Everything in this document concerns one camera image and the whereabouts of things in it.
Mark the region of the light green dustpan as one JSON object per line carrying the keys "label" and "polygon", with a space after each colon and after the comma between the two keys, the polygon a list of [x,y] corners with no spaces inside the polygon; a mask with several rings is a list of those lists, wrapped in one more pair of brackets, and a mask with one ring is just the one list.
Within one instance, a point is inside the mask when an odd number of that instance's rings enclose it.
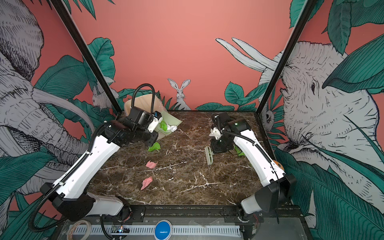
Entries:
{"label": "light green dustpan", "polygon": [[158,133],[158,140],[169,136],[178,129],[178,126],[182,123],[181,120],[177,119],[167,111],[162,111],[162,120],[159,122],[155,131]]}

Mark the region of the light green hand brush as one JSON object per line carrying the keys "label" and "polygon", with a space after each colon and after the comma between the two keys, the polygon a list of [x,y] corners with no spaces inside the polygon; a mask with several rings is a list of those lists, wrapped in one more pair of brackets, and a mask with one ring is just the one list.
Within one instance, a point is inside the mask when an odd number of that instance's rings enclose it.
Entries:
{"label": "light green hand brush", "polygon": [[205,147],[205,154],[207,159],[207,164],[211,166],[213,164],[213,151],[210,146]]}

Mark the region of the cream trash bin with bag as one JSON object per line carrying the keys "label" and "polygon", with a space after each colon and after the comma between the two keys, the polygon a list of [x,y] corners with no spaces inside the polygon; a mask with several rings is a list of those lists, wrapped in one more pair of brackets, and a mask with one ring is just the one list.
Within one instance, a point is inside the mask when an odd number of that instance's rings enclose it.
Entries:
{"label": "cream trash bin with bag", "polygon": [[152,96],[152,94],[147,94],[136,97],[134,106],[148,113],[154,113],[155,111],[158,111],[159,113],[166,112],[166,108],[163,106],[162,101],[158,97],[155,97],[154,110],[151,111]]}

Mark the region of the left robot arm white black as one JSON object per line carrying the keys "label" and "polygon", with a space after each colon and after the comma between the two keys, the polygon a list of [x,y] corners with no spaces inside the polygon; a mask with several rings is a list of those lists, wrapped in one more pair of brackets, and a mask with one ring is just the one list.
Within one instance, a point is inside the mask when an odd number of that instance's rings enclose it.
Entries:
{"label": "left robot arm white black", "polygon": [[147,112],[132,107],[129,115],[119,120],[106,121],[94,132],[88,149],[76,163],[52,184],[41,187],[43,198],[30,215],[28,227],[33,233],[56,226],[37,227],[35,218],[46,201],[51,201],[62,214],[62,222],[81,220],[86,216],[106,216],[112,221],[125,222],[132,216],[130,205],[122,197],[103,197],[86,191],[91,179],[104,163],[120,148],[142,142],[151,147],[157,141],[157,125],[163,120],[160,112]]}

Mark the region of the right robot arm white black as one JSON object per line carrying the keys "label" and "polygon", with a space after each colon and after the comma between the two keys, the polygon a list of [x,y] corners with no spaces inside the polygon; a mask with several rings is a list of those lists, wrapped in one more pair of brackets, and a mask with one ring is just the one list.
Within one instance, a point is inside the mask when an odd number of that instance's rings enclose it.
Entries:
{"label": "right robot arm white black", "polygon": [[205,147],[209,165],[213,155],[226,153],[234,147],[240,149],[256,171],[262,189],[240,202],[240,220],[259,212],[276,210],[287,203],[295,191],[297,180],[286,174],[261,146],[249,123],[243,119],[232,119],[227,113],[212,114],[210,145]]}

